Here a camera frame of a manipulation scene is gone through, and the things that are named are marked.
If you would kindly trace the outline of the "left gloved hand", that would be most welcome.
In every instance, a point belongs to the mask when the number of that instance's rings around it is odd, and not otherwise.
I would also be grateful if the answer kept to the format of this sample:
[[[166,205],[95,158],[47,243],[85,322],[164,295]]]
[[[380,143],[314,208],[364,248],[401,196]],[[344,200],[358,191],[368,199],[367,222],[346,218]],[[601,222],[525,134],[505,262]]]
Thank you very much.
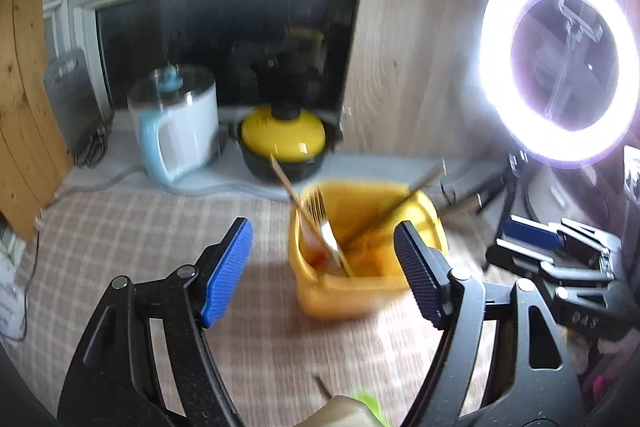
[[[368,408],[351,397],[336,395],[297,427],[384,427]]]

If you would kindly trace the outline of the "right gloved hand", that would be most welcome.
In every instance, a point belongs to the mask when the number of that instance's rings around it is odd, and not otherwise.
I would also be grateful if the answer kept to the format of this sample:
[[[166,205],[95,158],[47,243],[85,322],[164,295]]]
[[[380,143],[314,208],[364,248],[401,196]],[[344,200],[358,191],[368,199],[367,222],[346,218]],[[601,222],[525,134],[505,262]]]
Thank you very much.
[[[631,329],[621,340],[588,340],[578,332],[562,332],[582,390],[590,390],[598,377],[615,381],[639,346],[639,331]]]

